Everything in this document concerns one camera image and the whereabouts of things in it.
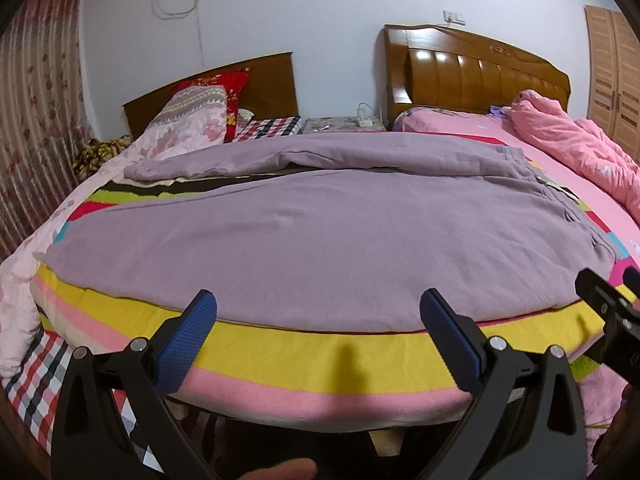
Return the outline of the person's right hand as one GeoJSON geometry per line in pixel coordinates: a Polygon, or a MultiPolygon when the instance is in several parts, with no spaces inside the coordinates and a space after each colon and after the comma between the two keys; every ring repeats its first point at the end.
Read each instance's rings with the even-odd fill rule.
{"type": "Polygon", "coordinates": [[[628,385],[612,424],[592,452],[589,479],[639,478],[639,389],[628,385]]]}

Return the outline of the person's left hand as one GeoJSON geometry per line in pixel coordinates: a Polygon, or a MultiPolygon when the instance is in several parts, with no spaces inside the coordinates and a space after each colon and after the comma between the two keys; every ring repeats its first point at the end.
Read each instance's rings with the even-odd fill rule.
{"type": "Polygon", "coordinates": [[[240,480],[314,480],[317,464],[310,458],[296,458],[268,468],[260,468],[243,474],[240,480]]]}

